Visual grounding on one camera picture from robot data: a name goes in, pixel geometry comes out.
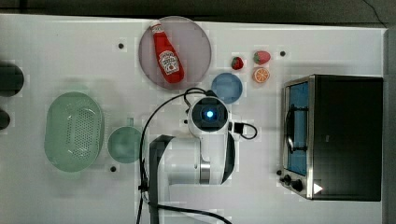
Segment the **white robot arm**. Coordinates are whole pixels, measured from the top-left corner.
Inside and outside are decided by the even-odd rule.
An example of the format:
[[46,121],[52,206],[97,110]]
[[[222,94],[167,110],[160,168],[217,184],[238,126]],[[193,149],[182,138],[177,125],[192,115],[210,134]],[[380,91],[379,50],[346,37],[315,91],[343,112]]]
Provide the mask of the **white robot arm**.
[[161,135],[148,150],[148,204],[150,224],[166,220],[172,185],[221,185],[233,172],[235,146],[230,113],[217,97],[192,104],[187,116],[191,136]]

